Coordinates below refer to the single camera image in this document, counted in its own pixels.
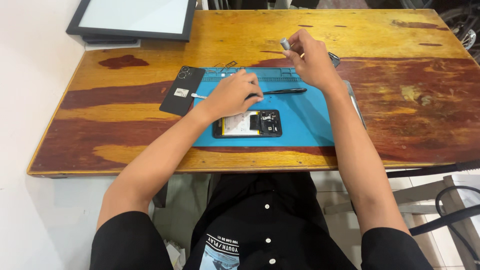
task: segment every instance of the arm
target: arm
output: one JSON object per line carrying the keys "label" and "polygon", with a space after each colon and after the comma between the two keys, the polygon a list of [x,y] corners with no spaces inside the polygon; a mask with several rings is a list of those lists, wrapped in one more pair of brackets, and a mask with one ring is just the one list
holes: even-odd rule
{"label": "arm", "polygon": [[[245,98],[255,93],[257,97]],[[255,74],[244,69],[220,81],[207,99],[164,132],[123,169],[103,196],[97,230],[112,217],[148,212],[148,204],[163,187],[200,134],[213,121],[245,112],[261,101],[263,93]]]}
{"label": "arm", "polygon": [[362,235],[377,227],[410,234],[398,211],[383,163],[352,106],[347,86],[328,57],[325,43],[313,39],[305,29],[288,41],[293,43],[292,50],[284,54],[293,61],[303,81],[320,89],[325,96],[338,170],[355,206]]}

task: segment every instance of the person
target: person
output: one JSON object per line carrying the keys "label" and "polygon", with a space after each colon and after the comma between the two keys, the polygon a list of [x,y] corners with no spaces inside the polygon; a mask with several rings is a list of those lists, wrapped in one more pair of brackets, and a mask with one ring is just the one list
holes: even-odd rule
{"label": "person", "polygon": [[[325,43],[304,29],[288,41],[292,49],[283,54],[328,106],[338,170],[360,225],[362,269],[432,269]],[[245,100],[250,93],[257,96]],[[172,269],[147,215],[150,201],[208,125],[262,99],[256,75],[242,69],[128,164],[103,197],[90,269]],[[316,193],[308,172],[223,174],[193,230],[184,269],[355,269],[329,236]]]}

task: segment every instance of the wooden table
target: wooden table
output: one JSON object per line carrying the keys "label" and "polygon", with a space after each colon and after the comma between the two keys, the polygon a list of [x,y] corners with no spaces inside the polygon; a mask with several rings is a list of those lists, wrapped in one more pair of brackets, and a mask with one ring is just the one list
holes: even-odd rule
{"label": "wooden table", "polygon": [[[85,52],[28,174],[118,174],[180,119],[158,106],[181,66],[291,66],[279,40],[302,27],[342,58],[386,167],[480,158],[480,68],[435,11],[195,11],[190,43]],[[334,147],[192,147],[177,172],[336,166]]]}

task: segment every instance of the black shirt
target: black shirt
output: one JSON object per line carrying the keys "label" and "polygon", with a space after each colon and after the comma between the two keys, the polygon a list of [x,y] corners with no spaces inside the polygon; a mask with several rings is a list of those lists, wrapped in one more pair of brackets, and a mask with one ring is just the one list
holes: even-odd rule
{"label": "black shirt", "polygon": [[[355,269],[328,234],[309,173],[223,175],[192,234],[185,270]],[[408,234],[374,228],[362,237],[363,270],[432,269]],[[148,215],[103,224],[91,270],[172,269]]]}

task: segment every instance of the white panel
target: white panel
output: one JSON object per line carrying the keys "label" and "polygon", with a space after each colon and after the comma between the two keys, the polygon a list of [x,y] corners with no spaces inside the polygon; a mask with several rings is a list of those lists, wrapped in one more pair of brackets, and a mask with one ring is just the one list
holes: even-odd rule
{"label": "white panel", "polygon": [[80,27],[181,34],[189,0],[91,0]]}
{"label": "white panel", "polygon": [[83,42],[65,33],[78,3],[3,1],[0,8],[0,269],[89,267],[111,178],[52,180],[25,172],[84,53]]}

